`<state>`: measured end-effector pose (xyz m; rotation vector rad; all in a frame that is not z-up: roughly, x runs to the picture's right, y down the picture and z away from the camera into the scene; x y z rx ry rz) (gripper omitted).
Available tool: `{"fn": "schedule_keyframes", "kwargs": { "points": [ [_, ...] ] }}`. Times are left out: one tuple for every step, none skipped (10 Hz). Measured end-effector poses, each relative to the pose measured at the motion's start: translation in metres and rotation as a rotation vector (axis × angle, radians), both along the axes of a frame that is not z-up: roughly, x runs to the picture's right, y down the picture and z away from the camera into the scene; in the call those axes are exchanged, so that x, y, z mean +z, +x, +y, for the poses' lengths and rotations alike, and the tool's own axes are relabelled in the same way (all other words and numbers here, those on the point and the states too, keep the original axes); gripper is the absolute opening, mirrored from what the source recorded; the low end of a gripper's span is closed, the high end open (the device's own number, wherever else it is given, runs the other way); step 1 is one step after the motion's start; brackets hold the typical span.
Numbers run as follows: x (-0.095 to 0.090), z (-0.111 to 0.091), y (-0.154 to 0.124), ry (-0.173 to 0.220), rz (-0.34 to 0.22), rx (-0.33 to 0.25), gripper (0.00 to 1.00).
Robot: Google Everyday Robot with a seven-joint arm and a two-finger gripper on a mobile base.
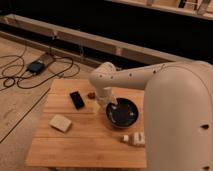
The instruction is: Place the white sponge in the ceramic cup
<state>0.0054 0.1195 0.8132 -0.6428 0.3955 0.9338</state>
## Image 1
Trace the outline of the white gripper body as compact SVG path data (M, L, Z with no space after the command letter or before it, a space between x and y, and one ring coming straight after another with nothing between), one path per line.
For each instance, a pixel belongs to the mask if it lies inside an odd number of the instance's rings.
M97 101L101 106L107 106L109 103L115 103L116 98L112 92L112 88L99 88L97 90Z

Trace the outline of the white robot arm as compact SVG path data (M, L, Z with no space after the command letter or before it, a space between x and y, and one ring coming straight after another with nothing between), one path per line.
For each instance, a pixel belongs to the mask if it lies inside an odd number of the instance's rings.
M168 62L118 71L110 62L92 71L101 106L113 87L144 91L148 171L213 171L213 65Z

